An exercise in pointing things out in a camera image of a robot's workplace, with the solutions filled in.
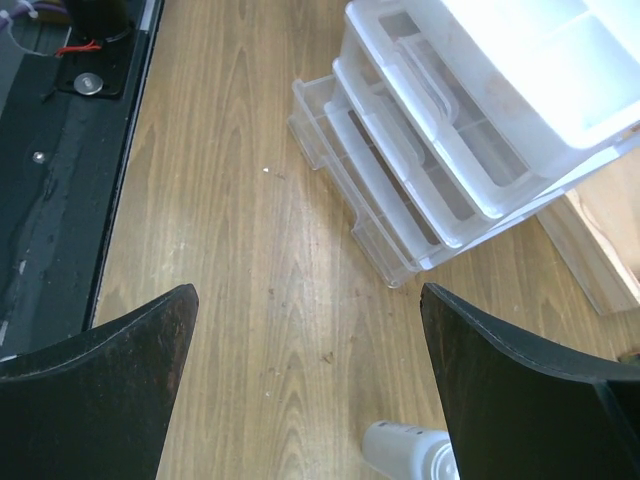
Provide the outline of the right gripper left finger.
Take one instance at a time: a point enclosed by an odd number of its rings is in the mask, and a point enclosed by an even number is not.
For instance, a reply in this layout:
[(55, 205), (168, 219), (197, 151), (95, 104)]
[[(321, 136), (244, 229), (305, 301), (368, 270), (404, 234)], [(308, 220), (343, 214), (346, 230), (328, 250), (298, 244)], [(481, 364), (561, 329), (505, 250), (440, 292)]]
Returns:
[(1, 362), (4, 479), (153, 479), (199, 307), (179, 285)]

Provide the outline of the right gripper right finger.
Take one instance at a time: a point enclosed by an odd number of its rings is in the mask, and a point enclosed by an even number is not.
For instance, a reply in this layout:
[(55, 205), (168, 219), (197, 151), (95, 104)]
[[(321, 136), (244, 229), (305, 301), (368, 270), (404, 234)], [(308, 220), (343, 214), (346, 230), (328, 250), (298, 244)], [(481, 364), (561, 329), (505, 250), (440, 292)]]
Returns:
[(638, 366), (547, 340), (435, 283), (420, 310), (462, 478), (638, 478)]

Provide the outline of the short white bottle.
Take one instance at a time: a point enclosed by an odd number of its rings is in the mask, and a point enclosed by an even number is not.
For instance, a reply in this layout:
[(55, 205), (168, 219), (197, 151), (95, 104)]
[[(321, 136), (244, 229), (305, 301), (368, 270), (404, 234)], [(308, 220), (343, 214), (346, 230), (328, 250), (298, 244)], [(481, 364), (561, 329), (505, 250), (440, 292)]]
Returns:
[(364, 433), (362, 455), (389, 479), (460, 478), (451, 439), (444, 430), (378, 421)]

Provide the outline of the white drawer organizer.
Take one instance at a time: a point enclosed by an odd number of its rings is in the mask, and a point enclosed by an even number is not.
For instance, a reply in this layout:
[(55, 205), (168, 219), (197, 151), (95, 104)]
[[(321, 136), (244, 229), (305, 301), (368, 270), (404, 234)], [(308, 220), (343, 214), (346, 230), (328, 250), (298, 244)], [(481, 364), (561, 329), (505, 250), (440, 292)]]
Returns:
[(639, 143), (635, 1), (352, 1), (289, 127), (396, 288)]

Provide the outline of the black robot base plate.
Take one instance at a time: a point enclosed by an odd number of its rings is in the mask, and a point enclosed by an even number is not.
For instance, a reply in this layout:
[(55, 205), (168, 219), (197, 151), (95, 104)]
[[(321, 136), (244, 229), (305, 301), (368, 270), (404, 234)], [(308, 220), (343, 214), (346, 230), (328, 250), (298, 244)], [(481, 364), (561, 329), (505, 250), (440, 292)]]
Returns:
[(91, 325), (164, 5), (1, 5), (1, 353)]

